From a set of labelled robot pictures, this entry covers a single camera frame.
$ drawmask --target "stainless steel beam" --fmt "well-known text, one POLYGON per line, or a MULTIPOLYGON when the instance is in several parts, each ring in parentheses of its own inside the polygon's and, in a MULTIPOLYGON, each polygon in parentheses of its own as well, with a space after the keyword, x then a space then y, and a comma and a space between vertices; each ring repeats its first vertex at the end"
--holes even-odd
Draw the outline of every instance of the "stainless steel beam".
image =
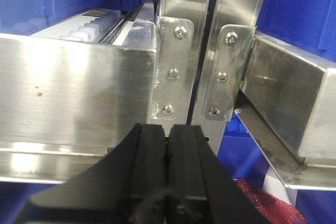
MULTIPOLYGON (((157 6, 157 15, 159 17, 172 17, 177 18, 181 20, 190 20, 193 24, 193 29, 187 29, 187 34, 192 35, 192 45, 190 51, 188 48, 188 42, 186 40, 184 41, 176 41, 174 37, 169 38, 173 41, 168 42, 167 40, 162 40, 161 45, 164 47, 165 43, 168 43, 173 49, 174 43, 185 43, 185 50, 183 54, 180 54, 178 58, 171 57, 166 58, 161 63, 161 57, 159 58, 159 66, 163 66, 164 64, 168 64, 170 66, 170 69, 177 69, 181 72, 180 79, 178 82, 175 82, 174 86, 177 84, 182 84, 178 87, 178 90, 173 88, 173 90, 170 88, 171 85, 168 85, 166 87, 163 86, 163 88, 160 89, 160 93, 162 97, 171 97, 171 92, 177 92, 178 97, 176 97, 176 100, 178 100, 178 105, 175 104, 174 106, 178 106, 174 111, 174 115, 172 116, 166 116, 162 117, 161 120, 157 121, 155 119, 156 113, 154 113, 154 116, 152 118, 152 122, 154 123, 160 123, 163 124, 166 132, 169 132, 171 126, 173 124, 185 124, 190 104, 190 97, 193 89, 193 84, 195 81, 195 75, 198 65, 198 59, 200 56, 200 49, 202 44, 202 38, 203 38, 203 32, 205 27, 205 21, 207 17, 208 12, 208 5, 209 0, 159 0, 158 6, 157 6)), ((166 69, 164 70, 164 73, 160 73, 165 76, 167 75, 166 69)), ((170 99, 167 99, 165 102, 160 102, 160 108, 162 104, 169 104, 170 99)))
MULTIPOLYGON (((220 30, 223 26, 228 24, 255 26, 262 2, 263 0, 217 0, 216 2, 192 118, 192 124, 199 124, 202 126, 203 132, 207 137, 209 137, 209 144, 215 153, 218 152, 226 122, 230 120, 229 114, 231 114, 233 109, 232 99, 227 100, 226 97, 229 96, 235 100, 235 96, 238 92, 237 86, 233 85, 230 90, 226 90, 225 96, 217 98, 221 99, 218 104, 226 108, 225 111, 221 112, 226 115, 225 118, 216 121, 209 119, 208 113, 205 113, 205 111, 209 111, 210 108, 205 107, 209 106, 209 104, 205 101, 210 100, 207 96, 212 93, 208 92, 208 87, 214 85, 213 82, 217 82, 216 78, 213 78, 213 76, 218 74, 218 72, 214 73, 213 70, 218 68, 228 68, 228 65, 217 66, 217 57, 230 58, 230 54, 220 55, 217 52, 217 42, 219 41, 218 38, 221 32, 220 30)), ((249 48, 250 43, 246 41, 244 47, 249 48)), ((237 82, 239 82, 243 75, 243 71, 244 68, 241 68, 235 76, 230 76, 229 78, 234 78, 237 82)))
POLYGON ((336 165, 335 87, 335 62, 259 33, 241 90, 295 157, 336 165))
POLYGON ((299 162, 243 94, 238 96, 235 112, 285 187, 336 190, 335 166, 315 166, 299 162))
POLYGON ((147 7, 122 47, 0 34, 0 180, 61 183, 149 122, 158 42, 147 7))

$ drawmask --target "metal frame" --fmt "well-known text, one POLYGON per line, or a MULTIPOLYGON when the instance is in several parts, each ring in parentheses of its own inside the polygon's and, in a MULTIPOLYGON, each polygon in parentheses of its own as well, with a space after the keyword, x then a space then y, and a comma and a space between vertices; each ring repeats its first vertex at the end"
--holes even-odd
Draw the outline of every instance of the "metal frame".
MULTIPOLYGON (((205 53, 205 59, 203 63, 201 79, 197 90, 197 98, 195 100, 195 108, 193 111, 192 124, 201 125, 204 134, 209 137, 209 145, 212 150, 217 153, 219 150, 220 142, 222 140, 222 136, 224 133, 224 128, 226 126, 226 122, 230 120, 231 113, 233 110, 233 104, 236 99, 236 94, 238 93, 237 81, 239 82, 244 73, 244 63, 248 57, 248 51, 244 52, 244 55, 241 55, 242 61, 237 60, 236 62, 232 62, 237 64, 238 67, 234 67, 230 65, 230 67, 236 68, 238 72, 234 76, 228 76, 228 80, 224 85, 218 85, 217 76, 220 73, 223 73, 222 69, 218 71, 217 63, 228 64, 229 58, 232 55, 232 52, 226 54, 228 52, 223 52, 223 54, 219 54, 217 49, 222 49, 224 40, 219 40, 221 28, 225 25, 244 25, 251 26, 252 28, 247 28, 249 30, 254 29, 253 27, 256 24, 258 14, 261 8, 263 0, 217 0, 216 6, 213 15, 213 21, 211 24, 211 30, 209 34, 207 49, 205 53), (229 86, 226 88, 225 96, 216 97, 216 104, 207 102, 215 97, 215 94, 222 95, 223 94, 223 86, 229 86), (214 117, 209 117, 208 111, 216 108, 218 105, 222 104, 222 108, 224 111, 220 111, 218 118, 221 120, 213 120, 214 117)), ((240 41, 240 36, 244 36, 243 34, 238 34, 237 43, 240 41)), ((240 47, 233 45, 231 47, 232 50, 241 50, 241 48, 248 49, 251 45, 251 39, 248 39, 244 42, 244 45, 240 47)), ((220 66, 225 71, 228 70, 228 66, 220 66)))
MULTIPOLYGON (((198 60, 200 56, 200 50, 202 45, 202 38, 205 28, 206 17, 208 13, 209 0, 158 0, 157 3, 157 25, 161 27, 161 22, 166 18, 172 17, 176 20, 190 20, 193 24, 193 29, 190 25, 185 27, 186 38, 178 41, 176 38, 169 35, 166 38, 169 40, 162 39, 161 48, 162 53, 159 57, 159 66, 169 65, 169 68, 164 69, 159 75, 159 86, 156 90, 160 90, 161 98, 158 100, 153 99, 156 103, 153 104, 153 117, 151 123, 160 123, 163 125, 166 134, 169 132, 173 124, 185 124, 187 121, 187 115, 190 105, 191 93, 193 90, 193 85, 195 82, 196 70, 198 66, 198 60), (189 49, 189 39, 192 35, 191 48, 189 49), (165 44, 169 45, 169 48, 164 49, 165 44), (170 50, 174 47, 181 46, 181 52, 179 57, 166 57, 166 54, 170 54, 170 50), (179 72, 179 79, 174 83, 169 83, 167 79, 168 71, 176 69, 179 72), (163 114, 163 108, 166 105, 171 105, 174 110, 173 114, 167 116, 163 114)), ((174 29, 180 26, 176 23, 176 26, 171 26, 169 29, 174 29)), ((160 28, 161 34, 166 32, 163 30, 164 27, 160 28)))

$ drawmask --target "stainless steel panel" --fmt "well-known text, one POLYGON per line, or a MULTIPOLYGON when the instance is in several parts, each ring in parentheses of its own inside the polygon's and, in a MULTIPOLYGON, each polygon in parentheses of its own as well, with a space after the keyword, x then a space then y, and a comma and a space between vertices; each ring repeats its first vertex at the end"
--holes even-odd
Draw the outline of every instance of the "stainless steel panel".
POLYGON ((212 69, 218 67, 215 65, 215 57, 217 57, 216 49, 219 33, 221 28, 228 24, 255 26, 262 2, 263 0, 217 0, 216 2, 192 118, 192 124, 202 126, 202 130, 209 137, 209 144, 215 153, 219 150, 226 120, 217 122, 209 120, 203 112, 207 109, 204 104, 207 100, 207 94, 209 94, 208 86, 213 81, 211 79, 212 69))
POLYGON ((203 110, 206 119, 222 123, 231 120, 254 32, 251 26, 221 28, 203 110), (218 108, 217 113, 211 108, 218 108))
POLYGON ((174 124, 186 121, 187 107, 186 100, 183 100, 183 90, 194 26, 189 20, 158 17, 157 33, 160 51, 155 70, 150 122, 162 124, 168 135, 174 124), (170 112, 167 113, 165 106, 170 106, 170 112))
POLYGON ((336 63, 258 34, 242 91, 296 157, 336 159, 336 63))
POLYGON ((156 48, 3 34, 0 47, 1 178, 63 181, 149 121, 156 48), (13 168, 19 154, 37 168, 13 168))
MULTIPOLYGON (((190 97, 192 93, 192 88, 195 80, 196 69, 198 65, 198 59, 200 56, 200 49, 202 45, 203 32, 205 27, 205 21, 208 11, 209 0, 159 0, 159 4, 157 7, 158 16, 162 17, 173 17, 178 19, 188 19, 194 24, 194 32, 193 32, 193 41, 189 54, 184 54, 181 58, 181 61, 184 61, 187 58, 187 70, 185 72, 185 76, 183 76, 183 80, 179 80, 179 82, 183 82, 183 88, 178 92, 180 101, 179 114, 176 114, 175 119, 161 121, 164 128, 170 128, 170 126, 175 124, 185 124, 186 118, 189 109, 190 97)), ((172 58, 170 64, 174 66, 174 68, 179 67, 179 62, 175 61, 175 58, 172 58)), ((169 88, 162 90, 163 95, 170 95, 171 90, 169 88)))
POLYGON ((0 152, 0 181, 59 184, 101 159, 101 156, 0 152))
POLYGON ((238 98, 235 112, 284 186, 293 189, 336 190, 336 166, 314 166, 298 162, 243 96, 238 98))

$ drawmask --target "metal edge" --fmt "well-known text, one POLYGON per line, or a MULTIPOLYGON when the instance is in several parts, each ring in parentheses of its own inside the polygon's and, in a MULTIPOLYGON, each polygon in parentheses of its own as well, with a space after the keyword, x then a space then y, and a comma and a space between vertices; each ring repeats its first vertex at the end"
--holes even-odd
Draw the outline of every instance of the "metal edge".
POLYGON ((312 167, 299 163, 242 93, 238 96, 235 113, 285 187, 336 190, 336 168, 312 167))
POLYGON ((219 28, 227 24, 255 26, 262 2, 263 0, 217 0, 216 3, 192 115, 192 124, 201 125, 204 134, 209 137, 209 144, 212 150, 216 154, 219 150, 226 123, 224 121, 211 121, 204 118, 203 105, 206 100, 207 88, 210 82, 209 78, 213 68, 219 28), (254 4, 249 9, 248 3, 252 3, 253 1, 254 4), (250 13, 248 17, 243 15, 244 8, 250 13), (235 19, 234 13, 239 14, 239 17, 242 19, 235 19))
POLYGON ((182 101, 194 25, 190 20, 157 17, 159 56, 154 76, 150 123, 162 124, 166 135, 174 124, 185 124, 182 101))

